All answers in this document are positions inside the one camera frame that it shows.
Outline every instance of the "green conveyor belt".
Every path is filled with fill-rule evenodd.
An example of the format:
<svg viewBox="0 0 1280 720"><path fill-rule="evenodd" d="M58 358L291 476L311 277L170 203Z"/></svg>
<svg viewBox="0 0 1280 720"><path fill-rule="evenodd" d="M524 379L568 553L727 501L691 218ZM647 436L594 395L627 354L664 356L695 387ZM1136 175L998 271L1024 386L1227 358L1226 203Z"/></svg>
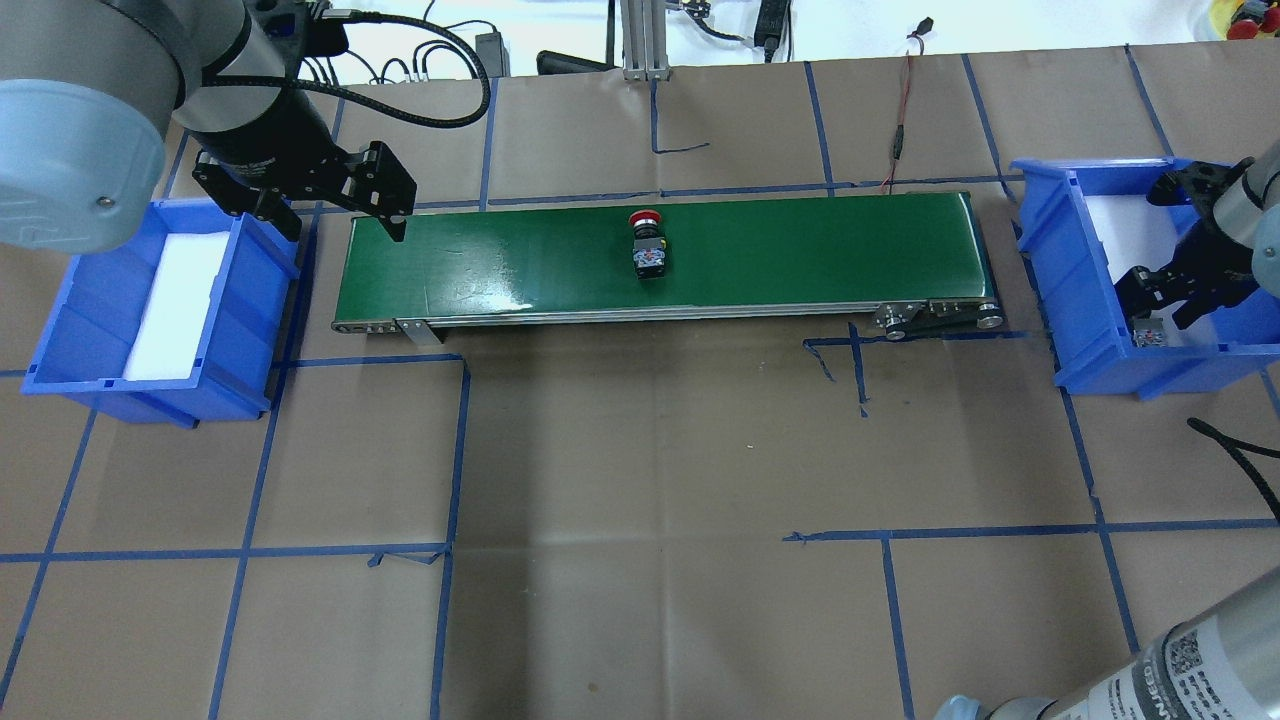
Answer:
<svg viewBox="0 0 1280 720"><path fill-rule="evenodd" d="M640 281L630 214L654 208L667 274ZM404 242L355 220L334 329L873 310L995 297L968 193L421 214Z"/></svg>

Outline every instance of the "blue bin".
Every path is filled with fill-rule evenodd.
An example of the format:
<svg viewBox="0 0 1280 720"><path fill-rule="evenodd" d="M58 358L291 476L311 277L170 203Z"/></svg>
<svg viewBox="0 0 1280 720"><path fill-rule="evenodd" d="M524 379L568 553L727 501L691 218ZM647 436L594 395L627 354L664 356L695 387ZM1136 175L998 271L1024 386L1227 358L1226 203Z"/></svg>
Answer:
<svg viewBox="0 0 1280 720"><path fill-rule="evenodd" d="M1030 256L1053 334L1061 366L1053 382L1068 392L1137 393L1142 400L1212 392L1280 360L1280 301L1263 291L1208 315L1215 345L1137 347L1132 341L1084 199L1146 196L1161 174L1188 163L1178 158L1012 163L1027 177L1019 250ZM1189 205L1167 211L1179 236L1198 219Z"/></svg>
<svg viewBox="0 0 1280 720"><path fill-rule="evenodd" d="M129 380L124 372L169 233L230 232L191 373ZM127 423L252 420L264 395L297 245L230 218L209 200L152 202L125 245L72 259L22 392L61 395Z"/></svg>

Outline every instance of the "power adapter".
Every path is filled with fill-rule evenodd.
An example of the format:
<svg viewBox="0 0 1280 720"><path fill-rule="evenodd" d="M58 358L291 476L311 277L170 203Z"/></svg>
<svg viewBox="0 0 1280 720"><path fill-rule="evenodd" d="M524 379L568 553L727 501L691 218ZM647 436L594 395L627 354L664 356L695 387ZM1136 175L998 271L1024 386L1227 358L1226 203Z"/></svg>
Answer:
<svg viewBox="0 0 1280 720"><path fill-rule="evenodd" d="M502 44L500 32L486 32L476 36L476 55L489 77L511 76L511 56L507 55L507 46Z"/></svg>
<svg viewBox="0 0 1280 720"><path fill-rule="evenodd" d="M791 0L760 0L760 14L755 17L756 47L764 47L764 61L772 63L773 54L782 45L782 33L786 29L787 12L791 9Z"/></svg>

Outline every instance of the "qr code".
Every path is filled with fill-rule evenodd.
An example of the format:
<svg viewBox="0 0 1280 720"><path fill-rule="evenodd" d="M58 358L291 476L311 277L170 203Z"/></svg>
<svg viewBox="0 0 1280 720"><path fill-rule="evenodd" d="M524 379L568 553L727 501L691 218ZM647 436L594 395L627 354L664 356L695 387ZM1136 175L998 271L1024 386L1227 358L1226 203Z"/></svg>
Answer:
<svg viewBox="0 0 1280 720"><path fill-rule="evenodd" d="M1190 673L1204 664L1199 656L1199 641L1196 638L1198 633L1199 630L1192 630L1169 643L1169 669L1174 675Z"/></svg>

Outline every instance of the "black cable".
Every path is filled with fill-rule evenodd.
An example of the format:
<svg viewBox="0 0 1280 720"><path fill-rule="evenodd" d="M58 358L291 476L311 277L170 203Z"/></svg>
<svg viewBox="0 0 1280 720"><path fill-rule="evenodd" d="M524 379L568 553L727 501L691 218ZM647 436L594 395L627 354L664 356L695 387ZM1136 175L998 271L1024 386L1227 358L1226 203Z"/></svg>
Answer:
<svg viewBox="0 0 1280 720"><path fill-rule="evenodd" d="M613 65L613 51L617 47L617 29L614 29L614 22L617 18L617 5L618 0L609 0L609 10L605 14L605 27L604 27L604 64Z"/></svg>
<svg viewBox="0 0 1280 720"><path fill-rule="evenodd" d="M460 28L462 26L468 26L468 24L475 24L475 23L486 24L486 26L489 26L489 29L492 32L498 32L498 26L490 23L489 20L462 20L461 23L453 23L451 26L444 26L444 28L445 29L454 29L454 28Z"/></svg>
<svg viewBox="0 0 1280 720"><path fill-rule="evenodd" d="M282 78L270 76L223 76L215 77L205 82L206 87L283 87L285 90L310 90L312 92L323 92L325 95L333 95L335 97L342 97L357 105L364 105L371 110L376 110L389 118L396 118L415 126L433 127L433 128L460 128L468 126L489 111L489 101L492 90L489 87L489 76L485 73L484 63L476 55L476 51L471 49L470 45L462 41L461 37L453 35L452 32L444 29L443 27L429 23L426 20L420 20L417 18L407 18L403 15L384 15L381 13L362 12L362 10L342 10L342 14L335 14L330 19L335 19L343 24L358 24L358 23L392 23L392 24L406 24L410 27L422 28L439 35L440 37L448 40L457 49L463 53L467 64L476 73L476 79L480 81L480 105L467 113L466 115L458 118L430 118L426 115L419 115L416 113L408 113L401 110L399 108L393 108L385 102L380 102L369 97L367 95L361 95L358 92L352 92L344 87L328 87L317 82L310 82L305 79L294 78Z"/></svg>
<svg viewBox="0 0 1280 720"><path fill-rule="evenodd" d="M794 27L791 27L791 3L787 3L787 27L785 27L782 29L786 31L786 36L787 36L787 61L790 63L796 56L796 53L795 53L795 50L796 50L796 31L795 31Z"/></svg>
<svg viewBox="0 0 1280 720"><path fill-rule="evenodd" d="M374 67L371 64L369 64L369 60L366 60L362 56L357 55L352 50L347 50L343 54L344 55L351 55L352 58L360 60L361 65L365 65L365 69L369 70L369 78L370 78L369 82L376 82L378 81L378 70L375 70Z"/></svg>
<svg viewBox="0 0 1280 720"><path fill-rule="evenodd" d="M1249 462L1249 459L1244 456L1242 450L1253 452L1257 455L1265 455L1267 457L1280 459L1280 450L1271 450L1270 447L1262 447L1253 445L1252 442L1244 442L1242 439L1235 439L1234 437L1222 434L1217 428L1210 425L1199 418L1187 418L1187 424L1197 433L1212 439L1213 442L1222 446L1222 450L1235 460L1235 464L1244 470L1244 474L1249 477L1253 482L1253 487L1258 488L1258 493L1262 495L1262 500L1267 503L1267 509L1271 510L1271 515L1275 516L1276 523L1280 524L1280 500L1276 500L1275 491L1267 484L1266 479L1262 478L1262 473Z"/></svg>
<svg viewBox="0 0 1280 720"><path fill-rule="evenodd" d="M426 59L428 59L428 56L430 56L431 53L435 53L436 50L448 50L449 53L453 53L454 55L457 55L462 60L463 64L466 64L466 61L467 61L466 56L463 56L462 53L458 53L458 49L454 47L454 46L452 46L452 45L433 45L431 47L426 49L426 53L422 53L422 74L426 74ZM475 77L476 77L475 69L471 68L471 67L467 67L467 70L471 72L471 78L475 79Z"/></svg>
<svg viewBox="0 0 1280 720"><path fill-rule="evenodd" d="M308 70L311 70L311 81L320 82L320 76L316 74L316 67L311 64L311 60L303 58L302 64L306 65Z"/></svg>
<svg viewBox="0 0 1280 720"><path fill-rule="evenodd" d="M390 69L390 67L394 65L394 64L398 64L401 67L401 69L404 70L404 79L410 79L410 78L413 77L408 72L408 65L404 63L404 60L401 60L399 58L392 58L390 60L387 60L385 64L383 64L383 72L381 72L381 74L378 76L378 79L380 79L384 83L388 82L388 79L387 79L387 70Z"/></svg>
<svg viewBox="0 0 1280 720"><path fill-rule="evenodd" d="M422 42L421 45L419 45L417 47L413 49L413 55L411 55L411 59L410 59L410 67L413 68L415 73L422 73L422 74L426 73L426 68L419 68L417 54L421 53L424 47L433 47L433 46L436 46L436 45L448 45L448 42L443 41L443 40L428 40L426 42Z"/></svg>
<svg viewBox="0 0 1280 720"><path fill-rule="evenodd" d="M707 20L699 18L691 10L685 10L685 13L689 15L689 19L694 20L694 24L698 26L698 29L705 32L707 35L709 35L709 36L712 36L712 37L714 37L717 40L730 40L732 42L746 42L745 37L741 37L741 36L737 36L737 35L730 35L727 32L721 32L721 31L713 28L712 26L707 24Z"/></svg>

